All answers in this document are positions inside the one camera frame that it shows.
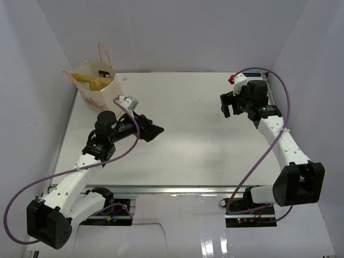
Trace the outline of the beige paper bag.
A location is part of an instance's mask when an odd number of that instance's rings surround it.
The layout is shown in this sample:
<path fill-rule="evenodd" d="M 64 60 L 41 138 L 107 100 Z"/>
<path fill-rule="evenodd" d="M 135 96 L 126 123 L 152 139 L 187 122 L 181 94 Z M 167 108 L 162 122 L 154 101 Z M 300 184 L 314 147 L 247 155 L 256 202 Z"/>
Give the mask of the beige paper bag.
<path fill-rule="evenodd" d="M 113 100 L 119 95 L 122 95 L 123 91 L 118 76 L 112 68 L 110 56 L 101 43 L 98 44 L 98 53 L 98 58 L 90 58 L 70 72 L 63 71 L 62 75 L 77 87 L 86 105 L 99 113 L 110 110 L 119 117 L 124 112 L 114 104 Z M 113 79 L 111 84 L 100 91 L 90 91 L 84 88 L 71 75 L 72 73 L 78 73 L 98 76 L 99 70 L 108 71 Z"/>

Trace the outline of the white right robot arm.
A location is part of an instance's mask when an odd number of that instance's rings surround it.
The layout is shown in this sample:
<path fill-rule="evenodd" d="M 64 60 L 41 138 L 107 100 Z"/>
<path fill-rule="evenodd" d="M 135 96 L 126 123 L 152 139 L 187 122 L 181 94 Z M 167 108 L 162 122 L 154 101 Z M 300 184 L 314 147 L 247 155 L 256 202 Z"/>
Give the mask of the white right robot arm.
<path fill-rule="evenodd" d="M 283 128 L 284 120 L 277 106 L 269 104 L 265 81 L 238 77 L 230 80 L 233 90 L 222 94 L 221 110 L 225 117 L 246 113 L 258 131 L 265 137 L 277 159 L 281 172 L 272 185 L 245 189 L 243 198 L 230 204 L 231 212 L 245 210 L 256 214 L 264 204 L 281 207 L 318 202 L 325 176 L 320 162 L 312 162 Z"/>

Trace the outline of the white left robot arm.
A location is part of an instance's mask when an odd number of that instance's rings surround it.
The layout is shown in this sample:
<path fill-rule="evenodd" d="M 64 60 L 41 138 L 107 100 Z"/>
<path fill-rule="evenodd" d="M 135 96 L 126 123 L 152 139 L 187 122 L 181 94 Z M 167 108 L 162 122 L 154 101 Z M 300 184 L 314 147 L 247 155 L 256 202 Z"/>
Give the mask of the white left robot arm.
<path fill-rule="evenodd" d="M 67 243 L 73 229 L 89 217 L 109 214 L 115 206 L 129 211 L 125 204 L 114 202 L 113 193 L 104 187 L 88 190 L 84 198 L 77 200 L 90 180 L 110 162 L 116 142 L 131 135 L 150 142 L 164 131 L 145 115 L 136 114 L 133 105 L 121 103 L 118 107 L 125 112 L 119 119 L 112 111 L 102 111 L 97 116 L 75 172 L 40 201 L 29 203 L 26 209 L 29 236 L 58 250 Z"/>

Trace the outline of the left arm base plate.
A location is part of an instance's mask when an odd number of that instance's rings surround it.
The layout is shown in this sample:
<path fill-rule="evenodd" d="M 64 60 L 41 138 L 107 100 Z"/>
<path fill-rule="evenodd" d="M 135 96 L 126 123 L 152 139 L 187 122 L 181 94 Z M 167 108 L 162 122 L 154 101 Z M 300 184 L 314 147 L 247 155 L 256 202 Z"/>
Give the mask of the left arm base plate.
<path fill-rule="evenodd" d="M 81 222 L 85 226 L 131 226 L 132 219 L 125 208 L 115 205 L 96 216 L 90 217 Z"/>

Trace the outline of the brown M&M packet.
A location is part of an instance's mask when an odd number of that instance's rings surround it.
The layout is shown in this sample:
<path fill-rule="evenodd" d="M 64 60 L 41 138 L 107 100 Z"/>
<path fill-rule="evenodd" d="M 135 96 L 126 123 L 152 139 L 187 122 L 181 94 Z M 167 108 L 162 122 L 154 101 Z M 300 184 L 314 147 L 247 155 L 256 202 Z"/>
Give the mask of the brown M&M packet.
<path fill-rule="evenodd" d="M 103 70 L 98 71 L 98 76 L 103 77 L 103 78 L 112 78 L 111 74 L 108 71 L 103 71 Z"/>

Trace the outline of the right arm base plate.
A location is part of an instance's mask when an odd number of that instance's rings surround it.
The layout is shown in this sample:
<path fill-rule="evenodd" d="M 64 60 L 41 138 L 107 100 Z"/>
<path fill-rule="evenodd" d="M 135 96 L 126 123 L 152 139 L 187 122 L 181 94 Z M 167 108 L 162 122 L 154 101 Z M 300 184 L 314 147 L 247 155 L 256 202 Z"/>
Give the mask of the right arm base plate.
<path fill-rule="evenodd" d="M 243 198 L 234 199 L 230 205 L 230 211 L 238 212 L 241 210 L 252 209 L 255 207 L 262 206 L 262 204 L 250 204 L 246 205 Z M 225 212 L 226 228 L 256 228 L 256 227 L 276 227 L 277 222 L 275 209 L 270 206 L 263 210 L 253 211 L 244 214 L 230 215 Z"/>

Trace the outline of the kettle chips bag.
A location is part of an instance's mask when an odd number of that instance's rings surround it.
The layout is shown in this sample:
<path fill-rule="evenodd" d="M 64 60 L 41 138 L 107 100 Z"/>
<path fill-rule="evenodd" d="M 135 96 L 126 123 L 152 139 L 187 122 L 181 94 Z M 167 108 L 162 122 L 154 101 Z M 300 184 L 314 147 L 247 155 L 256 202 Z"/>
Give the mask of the kettle chips bag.
<path fill-rule="evenodd" d="M 72 77 L 84 88 L 90 91 L 100 91 L 112 83 L 112 78 L 72 73 Z"/>

